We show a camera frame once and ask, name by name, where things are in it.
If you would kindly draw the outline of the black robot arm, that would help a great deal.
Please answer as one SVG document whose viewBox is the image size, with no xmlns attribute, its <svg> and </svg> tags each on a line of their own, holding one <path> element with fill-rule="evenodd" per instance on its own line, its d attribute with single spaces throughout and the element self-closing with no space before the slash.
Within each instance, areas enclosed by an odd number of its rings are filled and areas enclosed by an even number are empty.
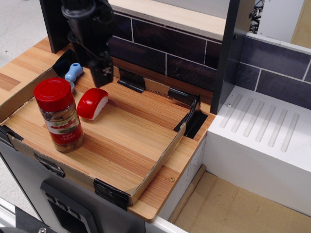
<svg viewBox="0 0 311 233">
<path fill-rule="evenodd" d="M 82 66 L 87 66 L 97 88 L 113 81 L 108 41 L 114 31 L 114 11 L 106 0 L 63 0 L 68 39 Z"/>
</svg>

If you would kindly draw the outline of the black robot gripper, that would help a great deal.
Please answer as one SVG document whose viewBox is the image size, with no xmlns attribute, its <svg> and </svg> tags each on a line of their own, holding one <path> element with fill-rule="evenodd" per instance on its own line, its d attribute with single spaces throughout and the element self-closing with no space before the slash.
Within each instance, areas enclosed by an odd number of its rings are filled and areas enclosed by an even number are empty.
<svg viewBox="0 0 311 233">
<path fill-rule="evenodd" d="M 97 88 L 113 81 L 113 60 L 108 40 L 114 31 L 114 12 L 109 4 L 63 4 L 63 16 L 70 26 L 68 39 L 78 62 L 90 66 Z"/>
</svg>

